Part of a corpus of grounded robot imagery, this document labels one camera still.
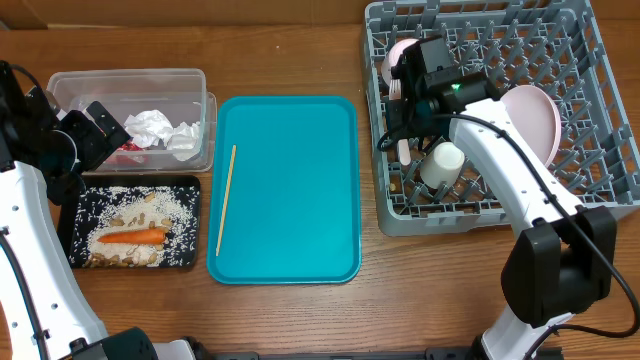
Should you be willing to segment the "red snack wrapper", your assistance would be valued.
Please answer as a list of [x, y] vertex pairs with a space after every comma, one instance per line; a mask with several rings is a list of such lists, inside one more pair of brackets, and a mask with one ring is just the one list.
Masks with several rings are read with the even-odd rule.
[[138, 166], [147, 161], [147, 156], [144, 155], [144, 149], [135, 145], [132, 141], [128, 141], [122, 145], [118, 151], [120, 155], [114, 154], [109, 159], [113, 164]]

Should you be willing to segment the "white plastic fork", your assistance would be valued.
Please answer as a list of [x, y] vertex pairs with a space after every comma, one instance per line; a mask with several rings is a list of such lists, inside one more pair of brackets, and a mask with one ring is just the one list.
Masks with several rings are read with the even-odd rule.
[[[401, 99], [401, 81], [398, 79], [392, 79], [389, 84], [389, 99], [400, 100]], [[408, 166], [411, 163], [411, 153], [409, 148], [409, 142], [407, 139], [401, 139], [396, 143], [396, 150], [399, 162], [403, 166]]]

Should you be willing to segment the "white napkin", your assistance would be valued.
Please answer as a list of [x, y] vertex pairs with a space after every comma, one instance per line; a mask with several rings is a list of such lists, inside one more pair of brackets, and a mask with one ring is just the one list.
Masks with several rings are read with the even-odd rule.
[[124, 122], [124, 128], [132, 137], [132, 143], [139, 148], [158, 146], [160, 141], [167, 144], [174, 133], [171, 122], [159, 110], [130, 115]]
[[174, 129], [166, 149], [181, 162], [195, 158], [200, 147], [200, 122], [188, 125], [182, 122]]

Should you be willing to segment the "bowl with rice and nuts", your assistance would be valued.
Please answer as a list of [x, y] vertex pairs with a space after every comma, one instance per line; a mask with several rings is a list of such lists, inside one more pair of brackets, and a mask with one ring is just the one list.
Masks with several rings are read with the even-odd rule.
[[415, 44], [417, 39], [403, 39], [397, 42], [387, 53], [382, 65], [381, 65], [381, 76], [386, 85], [389, 85], [392, 79], [391, 69], [398, 63], [398, 60], [404, 50], [409, 46]]

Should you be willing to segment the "frosted white cup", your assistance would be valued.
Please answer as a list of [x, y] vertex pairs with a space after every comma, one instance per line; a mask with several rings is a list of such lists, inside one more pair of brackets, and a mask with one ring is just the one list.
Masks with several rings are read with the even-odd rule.
[[423, 160], [420, 167], [421, 180], [432, 189], [438, 189], [442, 184], [451, 188], [456, 183], [464, 162], [464, 153], [452, 142], [440, 143]]

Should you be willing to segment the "orange carrot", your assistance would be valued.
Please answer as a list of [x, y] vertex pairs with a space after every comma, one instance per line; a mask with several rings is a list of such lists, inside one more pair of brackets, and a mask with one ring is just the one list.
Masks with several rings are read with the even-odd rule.
[[159, 245], [165, 241], [165, 232], [159, 228], [117, 232], [98, 239], [104, 244]]

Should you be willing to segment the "large white plate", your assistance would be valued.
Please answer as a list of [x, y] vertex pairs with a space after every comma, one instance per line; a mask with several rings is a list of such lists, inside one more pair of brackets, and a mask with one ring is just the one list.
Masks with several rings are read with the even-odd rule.
[[501, 101], [513, 125], [540, 161], [549, 167], [559, 149], [561, 117], [554, 101], [540, 88], [520, 85]]

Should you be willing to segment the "wooden chopstick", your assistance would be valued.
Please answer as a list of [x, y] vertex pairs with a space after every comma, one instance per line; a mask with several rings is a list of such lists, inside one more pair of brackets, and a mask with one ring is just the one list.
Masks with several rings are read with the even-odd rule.
[[230, 196], [230, 192], [231, 192], [231, 185], [232, 185], [232, 179], [233, 179], [233, 173], [234, 173], [234, 167], [235, 167], [236, 153], [237, 153], [237, 145], [234, 144], [232, 146], [232, 151], [231, 151], [231, 156], [230, 156], [230, 163], [229, 163], [229, 169], [228, 169], [228, 173], [227, 173], [227, 180], [226, 180], [226, 184], [225, 184], [225, 193], [224, 193], [224, 198], [223, 198], [223, 205], [222, 205], [222, 210], [221, 210], [221, 215], [220, 215], [219, 232], [218, 232], [218, 238], [217, 238], [217, 243], [216, 243], [216, 252], [215, 252], [216, 257], [218, 257], [220, 255], [220, 251], [221, 251], [222, 239], [223, 239], [224, 228], [225, 228], [225, 223], [226, 223], [226, 214], [227, 214], [227, 209], [228, 209], [228, 202], [229, 202], [229, 196]]

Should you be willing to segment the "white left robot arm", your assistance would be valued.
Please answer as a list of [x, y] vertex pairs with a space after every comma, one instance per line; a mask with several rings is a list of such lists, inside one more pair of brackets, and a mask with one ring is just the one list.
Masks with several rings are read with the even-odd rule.
[[99, 103], [64, 116], [40, 84], [24, 92], [21, 66], [1, 64], [1, 307], [15, 359], [154, 359], [134, 327], [109, 335], [82, 294], [49, 206], [84, 190], [129, 136]]

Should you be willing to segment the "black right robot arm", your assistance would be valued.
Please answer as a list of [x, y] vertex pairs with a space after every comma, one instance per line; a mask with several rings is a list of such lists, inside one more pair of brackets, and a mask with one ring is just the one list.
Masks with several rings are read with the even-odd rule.
[[606, 298], [617, 277], [614, 216], [583, 206], [549, 171], [559, 142], [556, 106], [538, 87], [501, 91], [484, 73], [464, 73], [440, 36], [398, 42], [382, 72], [388, 130], [379, 148], [435, 138], [423, 183], [452, 184], [469, 160], [515, 235], [501, 273], [505, 310], [465, 356], [541, 358], [545, 339]]

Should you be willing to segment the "grey dishwasher rack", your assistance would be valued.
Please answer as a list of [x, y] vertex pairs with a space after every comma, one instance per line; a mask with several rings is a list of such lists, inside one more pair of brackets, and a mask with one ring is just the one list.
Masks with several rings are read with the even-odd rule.
[[[533, 85], [561, 117], [553, 175], [588, 208], [623, 218], [639, 207], [639, 151], [587, 1], [383, 1], [364, 11], [363, 77], [373, 139], [386, 129], [389, 90], [382, 64], [406, 39], [440, 35], [465, 73], [500, 89]], [[376, 210], [389, 236], [460, 233], [504, 225], [507, 217], [471, 164], [452, 188], [430, 192], [415, 153], [402, 164], [374, 152]]]

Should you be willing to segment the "clear plastic bin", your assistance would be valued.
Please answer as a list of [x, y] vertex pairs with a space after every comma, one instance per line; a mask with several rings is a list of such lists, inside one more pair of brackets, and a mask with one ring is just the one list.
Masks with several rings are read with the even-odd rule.
[[124, 127], [125, 120], [143, 111], [159, 110], [173, 128], [182, 122], [200, 122], [200, 147], [195, 158], [178, 161], [166, 149], [158, 146], [144, 149], [147, 161], [138, 166], [117, 165], [109, 161], [117, 150], [98, 169], [99, 173], [183, 173], [205, 172], [213, 164], [217, 125], [215, 96], [206, 89], [206, 76], [199, 69], [121, 69], [59, 72], [47, 85], [47, 91], [57, 100], [61, 110], [85, 109], [100, 102]]

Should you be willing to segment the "teal plastic tray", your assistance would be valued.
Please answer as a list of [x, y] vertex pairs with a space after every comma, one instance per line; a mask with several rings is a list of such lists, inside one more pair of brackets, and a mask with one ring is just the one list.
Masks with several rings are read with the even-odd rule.
[[[220, 255], [216, 243], [237, 145]], [[206, 265], [227, 285], [340, 284], [362, 263], [357, 112], [336, 95], [238, 96], [218, 113]]]

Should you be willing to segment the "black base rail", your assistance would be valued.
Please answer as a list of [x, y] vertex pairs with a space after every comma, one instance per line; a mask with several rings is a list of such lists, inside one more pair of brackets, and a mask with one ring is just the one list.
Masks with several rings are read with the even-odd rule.
[[471, 360], [469, 348], [434, 348], [422, 352], [357, 352], [260, 355], [256, 352], [211, 353], [203, 345], [193, 346], [197, 360]]

